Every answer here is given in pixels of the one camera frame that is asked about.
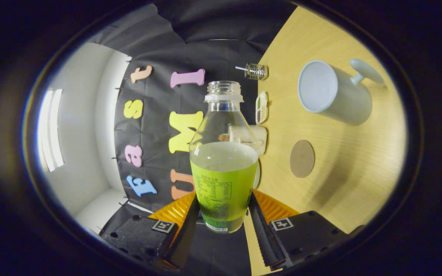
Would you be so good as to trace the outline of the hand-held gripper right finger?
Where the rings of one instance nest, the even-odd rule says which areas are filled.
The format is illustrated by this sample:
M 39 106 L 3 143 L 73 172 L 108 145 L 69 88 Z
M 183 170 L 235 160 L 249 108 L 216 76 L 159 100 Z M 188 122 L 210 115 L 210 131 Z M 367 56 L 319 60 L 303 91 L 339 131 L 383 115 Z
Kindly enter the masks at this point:
M 291 268 L 320 259 L 361 230 L 342 231 L 316 211 L 300 213 L 273 197 L 252 190 L 249 211 L 265 266 Z

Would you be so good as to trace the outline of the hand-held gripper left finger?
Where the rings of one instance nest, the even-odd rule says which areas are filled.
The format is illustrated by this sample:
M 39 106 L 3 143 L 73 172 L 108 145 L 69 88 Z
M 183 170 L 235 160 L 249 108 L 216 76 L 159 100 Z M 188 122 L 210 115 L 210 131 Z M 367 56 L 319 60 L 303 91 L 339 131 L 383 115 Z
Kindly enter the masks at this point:
M 188 259 L 200 205 L 192 192 L 149 216 L 133 214 L 108 227 L 103 240 L 146 265 L 181 270 Z

